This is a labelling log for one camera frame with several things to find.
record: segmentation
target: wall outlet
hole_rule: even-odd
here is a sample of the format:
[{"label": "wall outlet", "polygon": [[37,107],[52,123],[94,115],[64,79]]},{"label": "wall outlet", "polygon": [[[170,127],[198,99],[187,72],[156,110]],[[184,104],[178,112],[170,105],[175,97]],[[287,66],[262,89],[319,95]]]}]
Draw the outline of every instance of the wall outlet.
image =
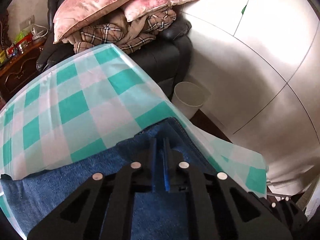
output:
[{"label": "wall outlet", "polygon": [[30,16],[29,18],[25,19],[23,22],[21,22],[19,24],[20,31],[29,27],[29,22],[31,22],[31,24],[35,23],[35,16],[34,15]]}]

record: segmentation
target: floor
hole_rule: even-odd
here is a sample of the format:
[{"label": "floor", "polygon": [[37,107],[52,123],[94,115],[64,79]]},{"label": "floor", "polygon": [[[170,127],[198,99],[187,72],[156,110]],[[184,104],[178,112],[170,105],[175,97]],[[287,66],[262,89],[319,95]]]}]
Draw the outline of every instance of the floor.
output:
[{"label": "floor", "polygon": [[[220,129],[201,110],[198,110],[196,114],[190,119],[190,121],[196,127],[199,127],[207,133],[210,133],[215,137],[231,143],[228,137],[225,136],[224,133],[221,132]],[[267,196],[267,200],[269,200],[270,202],[277,202],[276,198],[272,196]]]}]

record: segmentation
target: white wardrobe door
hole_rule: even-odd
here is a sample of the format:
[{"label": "white wardrobe door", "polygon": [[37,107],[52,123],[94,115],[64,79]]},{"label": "white wardrobe door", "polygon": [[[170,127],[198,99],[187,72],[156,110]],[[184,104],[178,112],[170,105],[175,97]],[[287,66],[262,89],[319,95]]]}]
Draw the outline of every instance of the white wardrobe door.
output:
[{"label": "white wardrobe door", "polygon": [[189,75],[211,93],[203,107],[205,113],[218,119],[227,134],[234,133],[276,96],[285,81],[233,36],[183,15],[192,24],[189,37],[194,51]]},{"label": "white wardrobe door", "polygon": [[248,0],[198,0],[186,3],[183,11],[234,35]]},{"label": "white wardrobe door", "polygon": [[249,0],[235,37],[289,81],[311,45],[318,22],[307,0]]},{"label": "white wardrobe door", "polygon": [[309,114],[320,137],[320,30],[289,85]]},{"label": "white wardrobe door", "polygon": [[[268,179],[275,188],[297,184],[295,194],[313,179],[309,171],[320,153],[320,144],[311,121],[298,98],[284,89],[230,140],[257,151],[269,165]],[[313,174],[319,173],[315,167]]]}]

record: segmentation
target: wooden cabinet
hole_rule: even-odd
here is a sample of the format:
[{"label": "wooden cabinet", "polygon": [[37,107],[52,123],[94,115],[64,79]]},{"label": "wooden cabinet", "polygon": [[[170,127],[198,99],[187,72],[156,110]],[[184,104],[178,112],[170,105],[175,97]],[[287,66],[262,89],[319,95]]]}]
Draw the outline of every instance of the wooden cabinet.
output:
[{"label": "wooden cabinet", "polygon": [[44,38],[29,43],[22,53],[12,57],[0,69],[0,93],[6,102],[39,75],[36,69],[36,61],[44,43]]}]

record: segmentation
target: wooden floor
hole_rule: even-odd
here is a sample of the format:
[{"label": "wooden floor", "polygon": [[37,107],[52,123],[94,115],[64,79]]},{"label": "wooden floor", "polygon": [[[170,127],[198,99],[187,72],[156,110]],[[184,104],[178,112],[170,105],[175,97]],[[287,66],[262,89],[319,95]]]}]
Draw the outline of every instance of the wooden floor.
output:
[{"label": "wooden floor", "polygon": [[198,110],[196,114],[190,119],[190,121],[201,130],[206,131],[227,142],[231,142],[227,136],[224,135],[223,132],[219,130],[218,127],[201,111]]}]

